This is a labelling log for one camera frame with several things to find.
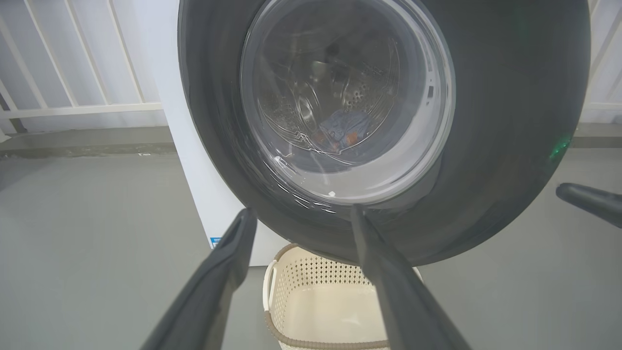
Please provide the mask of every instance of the white railing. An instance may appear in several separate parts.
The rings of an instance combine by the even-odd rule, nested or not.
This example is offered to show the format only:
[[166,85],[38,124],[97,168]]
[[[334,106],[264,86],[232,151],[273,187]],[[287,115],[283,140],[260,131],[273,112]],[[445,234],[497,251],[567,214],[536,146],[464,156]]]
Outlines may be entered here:
[[99,93],[101,94],[101,97],[104,101],[103,105],[79,105],[72,92],[71,86],[69,86],[69,83],[67,82],[67,78],[65,77],[65,74],[63,73],[63,70],[61,69],[61,66],[58,63],[58,59],[56,55],[54,54],[54,51],[49,45],[49,41],[46,38],[45,31],[42,29],[41,25],[39,24],[39,21],[37,19],[37,13],[33,6],[32,0],[24,0],[24,4],[26,5],[28,13],[30,14],[30,19],[32,20],[32,23],[37,33],[39,34],[39,37],[43,43],[43,47],[52,63],[52,66],[54,67],[54,70],[58,76],[58,79],[60,80],[60,83],[65,91],[65,94],[67,95],[67,98],[69,99],[69,102],[71,103],[71,106],[60,107],[60,108],[49,108],[48,107],[48,105],[46,104],[41,94],[41,91],[39,90],[35,82],[34,77],[30,73],[30,70],[28,69],[26,62],[24,61],[24,58],[22,57],[21,53],[19,52],[19,49],[17,48],[17,45],[13,39],[13,36],[11,35],[9,31],[8,26],[6,25],[6,23],[4,22],[4,19],[2,18],[2,15],[0,14],[0,34],[4,38],[6,44],[8,45],[11,55],[17,62],[17,66],[19,67],[21,74],[24,76],[24,79],[26,80],[28,87],[30,88],[33,96],[35,96],[35,99],[37,103],[39,104],[39,108],[24,109],[24,110],[18,109],[16,104],[13,102],[13,99],[11,98],[6,86],[0,80],[0,95],[2,95],[2,97],[4,98],[4,101],[6,102],[6,105],[9,107],[8,111],[0,110],[0,119],[28,118],[28,117],[33,117],[33,116],[82,115],[82,114],[92,114],[92,113],[153,111],[153,110],[162,109],[162,105],[159,102],[145,102],[145,98],[144,98],[144,95],[141,89],[141,85],[136,77],[136,71],[132,64],[132,60],[129,55],[125,39],[123,37],[123,33],[121,32],[121,27],[119,25],[119,19],[117,17],[117,13],[114,8],[113,0],[107,0],[107,2],[108,2],[108,12],[109,12],[110,18],[112,20],[113,27],[114,27],[116,36],[118,38],[119,45],[121,46],[123,50],[126,68],[132,80],[135,93],[140,102],[130,103],[130,104],[118,104],[118,103],[110,102],[108,92],[106,91],[106,87],[101,79],[100,71],[98,70],[95,60],[93,58],[93,53],[91,52],[91,49],[89,48],[84,32],[80,26],[80,22],[78,21],[75,9],[73,7],[72,0],[64,0],[65,7],[67,8],[67,13],[73,25],[73,29],[75,30],[77,34],[82,51],[87,58],[90,71],[93,75],[93,78],[95,79]]

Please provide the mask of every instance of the green light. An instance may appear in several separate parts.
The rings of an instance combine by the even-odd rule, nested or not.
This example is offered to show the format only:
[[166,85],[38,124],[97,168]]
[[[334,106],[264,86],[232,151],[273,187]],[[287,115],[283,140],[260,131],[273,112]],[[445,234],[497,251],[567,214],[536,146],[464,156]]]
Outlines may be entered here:
[[559,140],[555,147],[553,147],[553,152],[551,152],[549,159],[554,160],[559,153],[568,148],[568,146],[570,146],[571,139],[572,138],[570,136],[564,136],[561,140]]

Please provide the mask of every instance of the label sticker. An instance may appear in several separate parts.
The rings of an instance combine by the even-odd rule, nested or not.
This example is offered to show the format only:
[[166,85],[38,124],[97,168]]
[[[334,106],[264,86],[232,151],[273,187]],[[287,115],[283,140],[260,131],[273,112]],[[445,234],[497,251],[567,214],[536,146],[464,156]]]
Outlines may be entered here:
[[210,247],[212,249],[216,248],[218,242],[220,242],[220,237],[210,237]]

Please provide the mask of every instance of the washing machine door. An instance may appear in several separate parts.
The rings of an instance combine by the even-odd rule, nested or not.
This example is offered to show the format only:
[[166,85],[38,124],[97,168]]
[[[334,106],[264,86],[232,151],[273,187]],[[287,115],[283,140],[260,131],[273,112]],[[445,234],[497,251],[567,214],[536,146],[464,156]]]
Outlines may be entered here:
[[581,0],[180,5],[183,86],[223,179],[279,235],[353,263],[353,204],[413,265],[520,214],[570,142],[589,48]]

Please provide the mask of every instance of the white wall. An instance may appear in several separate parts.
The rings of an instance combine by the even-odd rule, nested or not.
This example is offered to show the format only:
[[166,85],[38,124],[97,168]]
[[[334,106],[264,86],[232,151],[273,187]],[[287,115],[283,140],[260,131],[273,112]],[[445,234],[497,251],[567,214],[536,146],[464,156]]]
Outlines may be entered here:
[[[107,0],[73,0],[77,21],[93,54],[109,103],[140,103],[132,73],[124,59],[124,50],[115,31]],[[78,105],[105,104],[89,66],[78,34],[73,28],[64,0],[31,0],[37,22],[55,54],[58,67],[65,75]],[[114,9],[129,58],[136,72],[145,102],[158,102],[159,96],[151,72],[144,63],[141,40],[136,27],[136,14],[129,1],[114,0]],[[71,106],[52,60],[47,54],[24,0],[0,1],[4,19],[19,53],[50,108]],[[19,70],[5,38],[0,36],[0,80],[18,109],[39,108],[32,89]],[[114,114],[73,115],[22,118],[29,131],[51,131],[82,128],[118,128],[126,126],[166,125],[161,111]],[[5,133],[14,130],[8,120],[0,120]]]
[[592,66],[581,121],[622,123],[622,1],[590,0],[589,3]]

